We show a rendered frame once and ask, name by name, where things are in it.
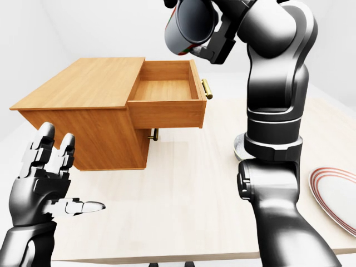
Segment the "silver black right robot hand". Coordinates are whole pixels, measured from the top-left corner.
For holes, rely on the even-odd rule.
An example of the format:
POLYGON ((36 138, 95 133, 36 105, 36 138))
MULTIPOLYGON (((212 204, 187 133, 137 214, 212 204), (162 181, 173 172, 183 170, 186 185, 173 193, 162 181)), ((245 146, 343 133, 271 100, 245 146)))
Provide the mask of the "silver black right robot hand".
MULTIPOLYGON (((221 65, 238 36, 265 58, 281 55, 298 37, 308 51, 318 33, 317 22, 303 3, 291 0, 211 0, 218 20, 212 36, 189 53, 221 65)), ((177 0, 164 0, 174 10, 177 0)))

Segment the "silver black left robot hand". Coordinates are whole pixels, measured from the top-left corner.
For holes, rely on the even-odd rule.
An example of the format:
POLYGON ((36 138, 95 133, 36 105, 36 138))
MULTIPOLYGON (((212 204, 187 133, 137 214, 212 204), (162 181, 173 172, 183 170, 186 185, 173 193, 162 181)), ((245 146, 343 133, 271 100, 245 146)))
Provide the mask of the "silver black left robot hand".
POLYGON ((75 157, 75 137, 67 133, 60 149, 52 152, 55 127, 45 122, 23 156, 23 166, 15 179, 9 198, 14 226, 50 222, 56 216, 76 216, 105 209, 100 202, 67 198, 69 169, 75 157))

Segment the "grey tin with red print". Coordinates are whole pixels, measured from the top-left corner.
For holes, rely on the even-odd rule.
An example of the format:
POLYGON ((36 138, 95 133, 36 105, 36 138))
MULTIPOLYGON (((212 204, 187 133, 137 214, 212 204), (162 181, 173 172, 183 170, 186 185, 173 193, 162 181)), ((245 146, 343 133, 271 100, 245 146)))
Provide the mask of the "grey tin with red print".
POLYGON ((218 15, 211 0, 177 0, 165 28, 165 43, 176 55, 185 55, 212 36, 218 15))

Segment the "wooden cabinet drawer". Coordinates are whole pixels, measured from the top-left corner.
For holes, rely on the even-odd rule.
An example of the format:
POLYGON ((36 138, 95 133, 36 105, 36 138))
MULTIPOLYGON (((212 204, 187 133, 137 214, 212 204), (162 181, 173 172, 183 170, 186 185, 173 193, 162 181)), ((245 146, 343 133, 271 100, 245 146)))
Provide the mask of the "wooden cabinet drawer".
POLYGON ((135 128, 202 128, 206 96, 194 60, 145 61, 127 105, 135 128))
POLYGON ((139 144, 139 152, 142 157, 142 163, 140 163, 139 168, 144 169, 147 164, 147 157, 148 157, 148 151, 149 151, 149 144, 150 144, 150 139, 149 136, 151 136, 151 128, 148 129, 136 129, 136 137, 137 141, 139 144))

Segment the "wooden cabinet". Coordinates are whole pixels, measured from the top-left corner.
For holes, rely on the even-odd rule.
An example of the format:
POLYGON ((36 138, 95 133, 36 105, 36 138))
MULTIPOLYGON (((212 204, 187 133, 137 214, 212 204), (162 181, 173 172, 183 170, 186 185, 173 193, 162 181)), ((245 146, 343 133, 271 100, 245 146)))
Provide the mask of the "wooden cabinet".
POLYGON ((81 58, 12 109, 35 127, 53 123, 57 141, 74 134, 79 170, 141 169, 126 102, 143 62, 142 57, 81 58))

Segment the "white plate with red rings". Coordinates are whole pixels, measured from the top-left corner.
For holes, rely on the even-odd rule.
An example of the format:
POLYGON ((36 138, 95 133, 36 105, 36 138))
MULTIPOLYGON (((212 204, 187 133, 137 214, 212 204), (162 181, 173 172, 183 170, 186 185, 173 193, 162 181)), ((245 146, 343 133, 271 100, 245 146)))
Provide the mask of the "white plate with red rings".
POLYGON ((309 187, 331 219, 356 237, 356 174, 335 167, 319 167, 309 174, 309 187))

